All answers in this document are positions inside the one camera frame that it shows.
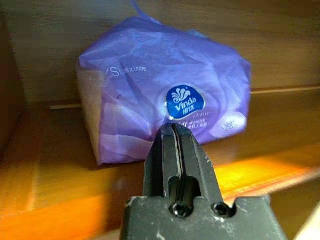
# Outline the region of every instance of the purple tissue pack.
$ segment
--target purple tissue pack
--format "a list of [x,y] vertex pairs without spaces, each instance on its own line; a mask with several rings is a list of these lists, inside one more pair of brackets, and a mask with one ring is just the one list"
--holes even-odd
[[200,144],[247,125],[251,65],[233,48],[143,13],[116,25],[77,65],[98,164],[145,160],[163,124],[189,128]]

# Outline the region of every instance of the wood grain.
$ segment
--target wood grain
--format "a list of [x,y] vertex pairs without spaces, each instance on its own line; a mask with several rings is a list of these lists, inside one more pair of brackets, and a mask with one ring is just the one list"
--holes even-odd
[[[138,0],[166,25],[196,29],[252,63],[252,87],[319,85],[320,3],[296,0]],[[136,13],[129,0],[3,0],[28,102],[78,98],[75,63]]]
[[[247,131],[205,145],[222,194],[255,196],[320,176],[320,91],[253,95]],[[80,109],[28,109],[0,162],[4,240],[84,240],[120,227],[144,163],[96,168]]]

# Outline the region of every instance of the wooden panel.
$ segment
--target wooden panel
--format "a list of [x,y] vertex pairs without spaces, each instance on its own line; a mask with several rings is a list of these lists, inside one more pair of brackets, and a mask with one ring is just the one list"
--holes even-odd
[[320,202],[313,209],[302,229],[296,235],[295,240],[317,240],[320,236]]
[[0,12],[0,161],[24,108],[24,91],[11,49],[7,22]]
[[[2,0],[28,102],[78,98],[74,65],[102,33],[135,15],[129,0]],[[253,88],[320,84],[320,3],[138,0],[163,23],[196,29],[252,63]]]
[[[243,134],[205,145],[224,200],[320,176],[320,91],[252,96]],[[97,169],[80,109],[29,109],[0,162],[1,239],[84,240],[119,228],[144,163]]]
[[[305,229],[304,237],[295,238],[308,217],[320,204],[320,178],[271,194],[271,207],[289,240],[316,240],[319,234]],[[320,231],[320,216],[316,222]]]

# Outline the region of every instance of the blue oval logo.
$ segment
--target blue oval logo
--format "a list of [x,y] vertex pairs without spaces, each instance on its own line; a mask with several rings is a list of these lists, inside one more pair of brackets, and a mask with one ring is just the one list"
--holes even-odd
[[204,106],[204,98],[191,86],[175,86],[166,95],[166,107],[175,119],[183,119]]

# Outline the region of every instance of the wooden shelf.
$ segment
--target wooden shelf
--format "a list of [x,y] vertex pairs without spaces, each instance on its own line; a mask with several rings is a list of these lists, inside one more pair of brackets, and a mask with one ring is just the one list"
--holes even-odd
[[[227,203],[320,176],[320,90],[253,95],[247,131],[203,146]],[[0,162],[1,239],[84,240],[117,229],[144,163],[96,168],[81,109],[27,109]]]

